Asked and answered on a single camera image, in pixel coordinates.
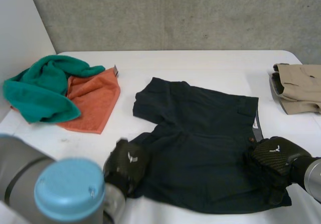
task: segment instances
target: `folded clothing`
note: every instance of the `folded clothing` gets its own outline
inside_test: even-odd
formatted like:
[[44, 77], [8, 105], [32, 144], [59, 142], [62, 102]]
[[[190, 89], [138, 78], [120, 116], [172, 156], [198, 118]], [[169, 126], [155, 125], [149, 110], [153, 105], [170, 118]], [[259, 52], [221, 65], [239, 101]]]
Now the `folded clothing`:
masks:
[[270, 81], [288, 115], [321, 113], [321, 65], [275, 64]]
[[133, 197], [213, 214], [291, 205], [287, 193], [280, 204], [269, 204], [268, 186], [243, 161], [243, 153], [262, 138], [254, 133], [261, 132], [257, 107], [256, 97], [153, 78], [136, 94], [133, 108], [134, 116], [158, 124], [132, 140], [152, 154]]
[[71, 76], [68, 86], [67, 97], [79, 108], [81, 116], [58, 125], [72, 131], [101, 134], [120, 94], [114, 68], [87, 78]]
[[81, 115], [72, 101], [65, 97], [67, 79], [89, 77], [101, 73], [103, 66], [89, 67], [79, 59], [46, 56], [29, 69], [4, 82], [4, 97], [29, 123], [58, 123]]

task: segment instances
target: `gray wall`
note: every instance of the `gray wall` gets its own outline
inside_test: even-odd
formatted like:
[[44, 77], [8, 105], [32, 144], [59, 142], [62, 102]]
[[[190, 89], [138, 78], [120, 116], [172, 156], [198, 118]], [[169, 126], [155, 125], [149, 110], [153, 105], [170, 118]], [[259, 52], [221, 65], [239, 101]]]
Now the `gray wall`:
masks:
[[57, 52], [283, 49], [321, 63], [321, 0], [34, 1]]

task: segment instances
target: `khaki garment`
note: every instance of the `khaki garment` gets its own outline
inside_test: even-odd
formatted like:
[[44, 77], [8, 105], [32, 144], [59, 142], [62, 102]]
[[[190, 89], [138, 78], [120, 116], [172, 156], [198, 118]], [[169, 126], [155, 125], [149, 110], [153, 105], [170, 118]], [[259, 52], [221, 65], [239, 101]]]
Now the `khaki garment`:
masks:
[[288, 115], [321, 113], [321, 65], [275, 64], [271, 83]]

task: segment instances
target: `white table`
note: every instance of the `white table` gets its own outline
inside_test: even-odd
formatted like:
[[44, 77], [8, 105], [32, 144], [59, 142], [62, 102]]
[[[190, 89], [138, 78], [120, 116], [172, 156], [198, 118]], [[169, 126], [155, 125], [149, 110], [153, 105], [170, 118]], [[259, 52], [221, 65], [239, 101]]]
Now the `white table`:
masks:
[[[155, 125], [133, 117], [132, 107], [135, 94], [153, 76], [169, 81], [186, 81], [190, 85], [230, 94], [259, 97], [259, 118], [264, 137], [283, 136], [314, 156], [321, 156], [320, 115], [304, 113], [288, 116], [271, 93], [269, 73], [273, 64], [300, 64], [290, 52], [133, 51], [62, 54], [84, 60], [91, 66], [110, 68], [116, 64], [121, 94], [101, 135], [71, 132], [44, 123], [29, 125], [15, 111], [10, 111], [0, 123], [0, 132], [17, 136], [56, 159], [83, 156], [103, 166], [120, 137], [132, 139], [142, 132], [151, 132]], [[288, 191], [293, 202], [291, 207], [241, 215], [200, 214], [144, 197], [130, 199], [122, 223], [320, 223], [321, 205], [297, 185], [292, 185]]]

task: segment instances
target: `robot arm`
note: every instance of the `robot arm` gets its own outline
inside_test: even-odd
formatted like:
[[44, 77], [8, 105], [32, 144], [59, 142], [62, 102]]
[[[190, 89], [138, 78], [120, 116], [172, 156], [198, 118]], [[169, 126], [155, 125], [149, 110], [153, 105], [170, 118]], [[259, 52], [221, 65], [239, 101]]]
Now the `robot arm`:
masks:
[[299, 184], [308, 194], [321, 202], [321, 158], [295, 143], [282, 138], [264, 139], [245, 154], [249, 170], [259, 175], [272, 190], [269, 203], [279, 204], [285, 188]]

